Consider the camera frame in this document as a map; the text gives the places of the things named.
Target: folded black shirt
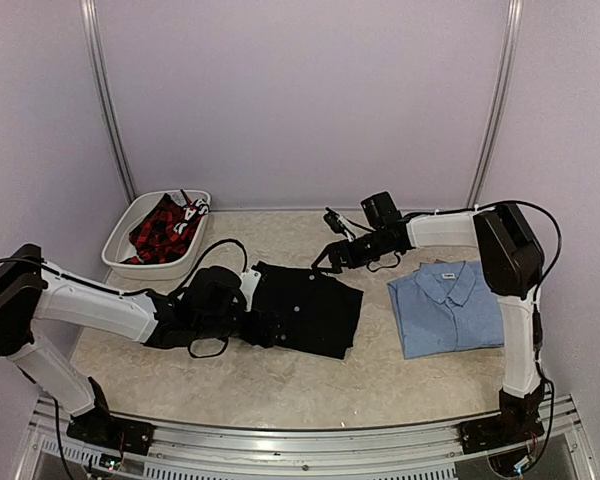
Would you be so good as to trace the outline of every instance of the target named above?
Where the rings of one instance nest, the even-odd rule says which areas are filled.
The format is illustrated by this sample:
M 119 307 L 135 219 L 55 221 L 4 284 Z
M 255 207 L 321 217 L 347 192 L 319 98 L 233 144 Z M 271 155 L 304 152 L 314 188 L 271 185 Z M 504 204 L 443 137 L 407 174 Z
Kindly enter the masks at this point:
M 344 358 L 353 346 L 362 291 L 309 269 L 260 262 L 254 270 L 262 278 L 252 309 L 276 317 L 278 346 Z

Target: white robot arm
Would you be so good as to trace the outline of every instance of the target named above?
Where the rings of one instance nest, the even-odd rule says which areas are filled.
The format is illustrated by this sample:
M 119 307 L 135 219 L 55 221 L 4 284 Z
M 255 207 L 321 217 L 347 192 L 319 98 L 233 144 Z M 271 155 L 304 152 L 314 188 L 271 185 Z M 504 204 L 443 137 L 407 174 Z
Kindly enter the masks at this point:
M 362 201 L 373 230 L 359 238 L 347 235 L 347 240 L 327 245 L 312 265 L 318 271 L 338 274 L 344 268 L 369 268 L 388 253 L 394 253 L 399 261 L 399 254 L 420 247 L 479 249 L 486 283 L 502 312 L 506 364 L 500 414 L 459 425 L 465 453 L 498 448 L 544 433 L 538 420 L 546 383 L 538 364 L 542 345 L 538 302 L 540 284 L 546 276 L 542 273 L 544 253 L 518 204 L 548 214 L 527 202 L 509 201 L 403 216 L 391 196 L 382 192 Z M 349 230 L 341 216 L 330 209 L 324 218 L 335 233 Z M 324 260 L 328 260 L 329 267 L 320 266 Z
M 478 247 L 473 217 L 478 212 L 419 216 L 407 223 L 407 234 L 414 248 L 436 246 Z M 525 299 L 514 295 L 497 295 L 502 312 L 505 344 L 503 390 L 518 398 L 534 392 L 540 385 L 535 363 L 533 312 L 538 308 L 531 287 Z
M 194 280 L 199 290 L 195 298 L 186 293 L 182 298 L 160 295 L 151 289 L 113 290 L 45 262 L 39 247 L 24 245 L 0 267 L 0 356 L 71 415 L 69 436 L 115 450 L 124 438 L 125 451 L 146 455 L 153 427 L 112 416 L 100 386 L 71 366 L 38 321 L 95 328 L 161 349 L 235 336 L 250 315 L 258 272 L 248 270 L 238 277 L 211 267 L 200 270 Z M 263 346 L 272 343 L 261 340 Z

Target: beige mat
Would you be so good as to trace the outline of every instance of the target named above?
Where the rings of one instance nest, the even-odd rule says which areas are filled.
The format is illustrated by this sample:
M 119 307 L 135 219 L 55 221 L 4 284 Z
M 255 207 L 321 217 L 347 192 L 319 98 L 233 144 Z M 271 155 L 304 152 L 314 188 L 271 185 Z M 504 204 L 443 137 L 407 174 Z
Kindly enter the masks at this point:
M 321 212 L 212 215 L 202 248 L 225 237 L 245 244 L 250 265 L 263 260 L 305 268 L 324 245 L 342 238 L 331 233 Z M 496 409 L 504 371 L 502 349 L 403 359 L 386 284 L 436 259 L 476 260 L 477 250 L 420 249 L 407 253 L 399 268 L 376 274 L 358 269 L 339 276 L 365 292 L 354 347 L 345 361 L 280 348 L 265 350 L 235 339 L 221 357 L 193 360 L 185 349 L 154 350 L 87 329 L 72 361 L 100 383 L 112 410 L 191 423 L 370 427 Z M 239 271 L 242 257 L 237 248 L 222 246 L 205 264 Z M 168 292 L 178 282 L 143 283 L 112 274 L 109 283 Z

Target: red plaid fabric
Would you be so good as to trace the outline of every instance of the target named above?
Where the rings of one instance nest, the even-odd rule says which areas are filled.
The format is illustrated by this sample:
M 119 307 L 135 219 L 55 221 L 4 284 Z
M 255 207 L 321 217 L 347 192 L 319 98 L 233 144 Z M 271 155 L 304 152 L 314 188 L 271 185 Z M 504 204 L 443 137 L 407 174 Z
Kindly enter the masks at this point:
M 180 207 L 164 194 L 144 220 L 129 234 L 137 255 L 125 260 L 130 264 L 169 263 L 182 257 L 193 240 L 200 219 L 208 212 L 203 201 Z

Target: clothing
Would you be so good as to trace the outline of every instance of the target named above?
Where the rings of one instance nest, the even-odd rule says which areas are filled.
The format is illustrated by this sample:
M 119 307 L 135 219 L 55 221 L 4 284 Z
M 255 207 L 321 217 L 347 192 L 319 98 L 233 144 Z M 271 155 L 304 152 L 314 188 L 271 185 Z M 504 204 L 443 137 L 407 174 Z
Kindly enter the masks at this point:
M 504 344 L 502 313 L 480 262 L 421 265 L 388 287 L 405 358 Z
M 280 347 L 343 359 L 353 346 L 362 292 L 319 272 L 268 265 L 254 267 L 262 274 L 252 309 L 277 317 Z M 257 339 L 241 336 L 252 344 Z
M 137 255 L 124 263 L 148 265 L 178 260 L 187 253 L 198 224 L 208 211 L 208 204 L 201 199 L 181 207 L 165 193 L 129 234 Z

